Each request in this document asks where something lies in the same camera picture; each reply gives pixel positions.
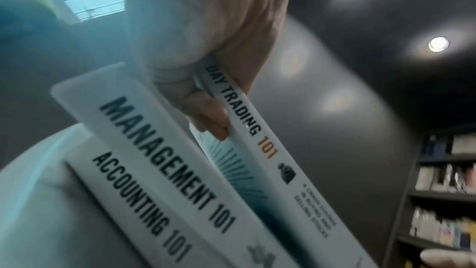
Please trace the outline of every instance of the dark shelf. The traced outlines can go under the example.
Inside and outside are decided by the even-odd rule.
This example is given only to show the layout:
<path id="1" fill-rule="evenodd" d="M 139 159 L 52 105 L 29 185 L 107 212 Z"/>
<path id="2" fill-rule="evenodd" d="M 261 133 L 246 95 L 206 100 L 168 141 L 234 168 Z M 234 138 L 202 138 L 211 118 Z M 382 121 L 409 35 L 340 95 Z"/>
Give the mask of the dark shelf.
<path id="1" fill-rule="evenodd" d="M 432 241 L 428 241 L 425 239 L 421 239 L 418 237 L 412 237 L 411 235 L 400 235 L 398 236 L 397 240 L 401 243 L 405 243 L 407 245 L 419 248 L 419 249 L 447 249 L 447 250 L 458 250 L 453 247 L 449 247 L 446 245 L 441 245 L 439 243 L 435 243 Z"/>
<path id="2" fill-rule="evenodd" d="M 474 161 L 476 162 L 476 154 L 455 154 L 455 155 L 444 155 L 438 157 L 431 156 L 422 156 L 418 161 L 420 165 L 424 164 L 438 164 L 438 163 L 457 163 L 465 161 Z"/>
<path id="3" fill-rule="evenodd" d="M 476 204 L 476 195 L 460 194 L 460 193 L 440 193 L 433 191 L 417 191 L 412 190 L 408 193 L 412 198 L 431 199 L 441 201 L 456 201 Z"/>

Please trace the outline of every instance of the gray wall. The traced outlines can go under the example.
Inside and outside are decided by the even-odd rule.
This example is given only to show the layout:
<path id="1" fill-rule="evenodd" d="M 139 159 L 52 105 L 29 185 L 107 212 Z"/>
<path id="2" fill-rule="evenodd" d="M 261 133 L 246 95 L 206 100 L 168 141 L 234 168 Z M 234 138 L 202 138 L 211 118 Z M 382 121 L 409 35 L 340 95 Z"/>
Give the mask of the gray wall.
<path id="1" fill-rule="evenodd" d="M 290 17 L 250 99 L 381 264 L 417 135 Z"/>
<path id="2" fill-rule="evenodd" d="M 49 96 L 54 83 L 130 61 L 127 49 L 123 14 L 1 43 L 0 166 L 74 123 Z M 293 19 L 250 97 L 380 263 L 416 152 L 414 134 Z"/>

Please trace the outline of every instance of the human hand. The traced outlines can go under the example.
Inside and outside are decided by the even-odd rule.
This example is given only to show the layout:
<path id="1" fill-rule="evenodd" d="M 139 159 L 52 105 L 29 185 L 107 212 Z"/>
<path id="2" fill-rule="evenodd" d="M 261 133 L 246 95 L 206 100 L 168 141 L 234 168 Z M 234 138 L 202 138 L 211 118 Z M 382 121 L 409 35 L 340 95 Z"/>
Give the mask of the human hand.
<path id="1" fill-rule="evenodd" d="M 201 132 L 228 136 L 225 108 L 198 89 L 194 65 L 213 55 L 248 93 L 282 28 L 288 0 L 125 0 L 132 46 L 159 91 Z"/>
<path id="2" fill-rule="evenodd" d="M 476 268 L 476 254 L 472 252 L 428 249 L 420 258 L 432 268 Z"/>

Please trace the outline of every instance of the ceiling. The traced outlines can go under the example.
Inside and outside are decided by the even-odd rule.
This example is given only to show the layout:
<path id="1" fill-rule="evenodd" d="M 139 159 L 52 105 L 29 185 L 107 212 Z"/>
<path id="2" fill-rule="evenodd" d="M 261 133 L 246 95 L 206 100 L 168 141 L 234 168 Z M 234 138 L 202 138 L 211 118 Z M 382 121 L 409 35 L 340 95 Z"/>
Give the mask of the ceiling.
<path id="1" fill-rule="evenodd" d="M 290 0 L 289 11 L 404 117 L 476 122 L 476 0 Z M 438 36 L 450 46 L 432 53 Z"/>

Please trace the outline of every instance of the recessed light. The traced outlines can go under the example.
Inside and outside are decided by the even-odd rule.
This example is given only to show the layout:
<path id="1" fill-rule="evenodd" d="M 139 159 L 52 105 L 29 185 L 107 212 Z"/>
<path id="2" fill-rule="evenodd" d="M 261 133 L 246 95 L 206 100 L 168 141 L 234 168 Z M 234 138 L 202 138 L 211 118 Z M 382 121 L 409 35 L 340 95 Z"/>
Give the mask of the recessed light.
<path id="1" fill-rule="evenodd" d="M 428 48 L 434 53 L 439 53 L 444 51 L 450 46 L 450 42 L 445 37 L 436 37 L 433 38 L 430 43 L 428 43 Z"/>

